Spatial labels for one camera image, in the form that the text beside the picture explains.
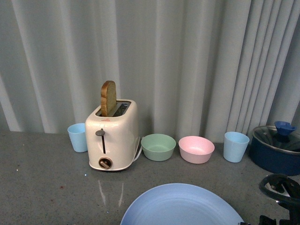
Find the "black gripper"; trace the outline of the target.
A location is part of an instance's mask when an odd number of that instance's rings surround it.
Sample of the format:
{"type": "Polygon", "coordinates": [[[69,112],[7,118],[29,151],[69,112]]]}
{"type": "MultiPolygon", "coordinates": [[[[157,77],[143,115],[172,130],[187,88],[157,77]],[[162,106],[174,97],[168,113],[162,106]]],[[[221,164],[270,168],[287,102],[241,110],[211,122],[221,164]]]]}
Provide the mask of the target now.
{"type": "Polygon", "coordinates": [[[266,197],[289,211],[288,219],[272,219],[259,216],[260,225],[298,225],[300,223],[300,184],[285,174],[270,174],[258,184],[258,189],[266,197]]]}

